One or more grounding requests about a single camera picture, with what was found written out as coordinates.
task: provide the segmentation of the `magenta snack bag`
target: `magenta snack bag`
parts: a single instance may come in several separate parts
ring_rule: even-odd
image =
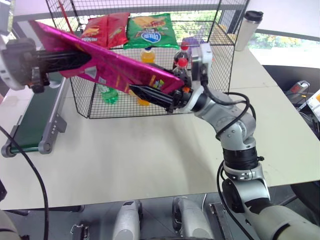
[[[47,51],[80,50],[91,55],[92,59],[82,67],[61,71],[66,78],[79,76],[125,93],[129,92],[130,84],[148,85],[165,94],[184,85],[170,73],[83,41],[68,32],[37,21],[30,21],[30,24]]]

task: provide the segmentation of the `wire mesh basket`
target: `wire mesh basket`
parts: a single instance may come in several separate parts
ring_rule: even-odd
[[[228,92],[235,44],[243,14],[249,0],[46,0],[56,28],[80,36],[90,18],[111,13],[130,12],[131,17],[170,13],[178,44],[183,38],[194,37],[199,43],[209,43],[213,53],[208,76],[209,88]],[[117,54],[140,61],[141,49],[111,49]],[[172,68],[174,48],[154,48],[155,63]],[[119,118],[165,115],[154,104],[142,106],[137,98],[118,92],[118,101],[107,104],[94,82],[72,77],[71,87],[76,109],[86,118]]]

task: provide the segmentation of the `robotic arm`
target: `robotic arm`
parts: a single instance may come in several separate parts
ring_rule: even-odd
[[[78,68],[90,60],[83,52],[36,51],[30,40],[9,42],[0,54],[0,77],[4,82],[14,90],[28,85],[35,93],[43,92],[49,84],[47,73]],[[318,240],[319,227],[284,206],[271,204],[259,163],[264,158],[257,155],[253,137],[256,120],[246,112],[249,99],[234,102],[228,94],[208,89],[211,59],[209,45],[192,49],[192,79],[196,80],[192,82],[193,89],[185,86],[164,94],[150,86],[130,88],[139,98],[164,107],[169,113],[176,109],[193,112],[214,128],[223,150],[221,168],[228,177],[222,183],[226,204],[235,213],[244,214],[262,240]],[[184,81],[188,78],[178,77]],[[238,103],[246,103],[243,111],[236,106]]]

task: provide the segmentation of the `table surface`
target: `table surface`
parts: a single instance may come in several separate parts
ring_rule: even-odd
[[[320,178],[320,142],[248,49],[234,56],[231,90],[254,106],[254,137],[269,186]],[[0,104],[7,131],[28,105],[29,89],[9,91]],[[223,160],[213,128],[193,114],[86,119],[71,91],[61,112],[67,122],[51,154],[29,153],[47,189],[50,207],[216,192]],[[6,138],[0,134],[0,146]],[[26,160],[0,156],[7,189],[1,209],[42,208],[36,176]]]

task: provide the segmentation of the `white tumbler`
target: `white tumbler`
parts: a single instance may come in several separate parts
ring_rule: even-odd
[[[236,51],[242,51],[262,21],[262,11],[246,11],[235,44]]]

